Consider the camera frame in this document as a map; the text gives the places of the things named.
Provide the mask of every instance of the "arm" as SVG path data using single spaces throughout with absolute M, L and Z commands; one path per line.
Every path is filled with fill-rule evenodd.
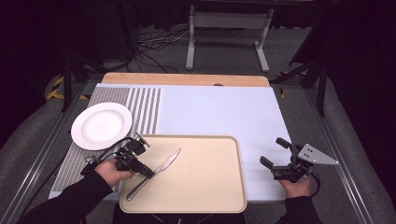
M 103 161 L 93 172 L 64 189 L 58 197 L 34 208 L 18 223 L 79 223 L 112 192 L 112 187 L 134 176 L 130 171 L 117 171 L 115 162 L 115 159 Z
M 291 183 L 289 180 L 279 180 L 279 183 L 286 191 L 287 199 L 285 200 L 285 205 L 288 223 L 321 223 L 310 197 L 311 177 L 308 177 L 303 182 Z

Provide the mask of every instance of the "white plate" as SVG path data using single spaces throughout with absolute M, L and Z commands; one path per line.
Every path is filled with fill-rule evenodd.
M 101 103 L 78 115 L 72 126 L 72 138 L 79 147 L 99 150 L 125 137 L 131 126 L 128 108 L 116 103 Z

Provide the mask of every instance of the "beige tray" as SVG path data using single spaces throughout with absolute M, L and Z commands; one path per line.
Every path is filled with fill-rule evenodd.
M 144 179 L 124 181 L 120 208 L 125 213 L 239 213 L 247 205 L 239 148 L 230 136 L 143 135 L 151 147 L 138 157 L 151 169 L 175 151 L 178 157 L 134 196 Z

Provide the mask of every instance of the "metal stand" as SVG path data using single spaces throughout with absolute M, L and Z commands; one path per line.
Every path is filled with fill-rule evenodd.
M 216 12 L 196 12 L 195 6 L 190 9 L 190 42 L 187 52 L 186 69 L 192 70 L 195 52 L 195 27 L 215 27 L 215 28 L 242 28 L 242 29 L 261 29 L 262 36 L 259 41 L 254 43 L 259 57 L 260 65 L 264 73 L 269 72 L 269 66 L 265 59 L 262 47 L 265 37 L 273 17 L 274 10 L 268 10 L 267 14 L 242 14 L 242 13 L 216 13 Z

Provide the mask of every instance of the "table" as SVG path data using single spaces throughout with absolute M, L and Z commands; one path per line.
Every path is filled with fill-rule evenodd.
M 224 86 L 213 86 L 217 83 Z M 157 103 L 144 103 L 148 98 L 156 99 Z M 139 115 L 139 118 L 156 119 L 151 119 L 152 122 L 136 119 L 131 133 L 135 130 L 151 134 L 234 137 L 240 148 L 247 201 L 269 203 L 285 198 L 271 172 L 259 162 L 261 155 L 275 165 L 290 162 L 289 151 L 276 144 L 277 137 L 287 141 L 290 138 L 266 77 L 109 73 L 97 84 L 89 106 L 109 101 L 126 105 L 133 114 L 136 111 L 158 113 L 158 117 Z M 94 152 L 72 144 L 50 198 L 82 178 L 79 172 L 85 166 L 84 158 Z M 119 198 L 120 186 L 116 186 L 105 201 L 117 203 Z

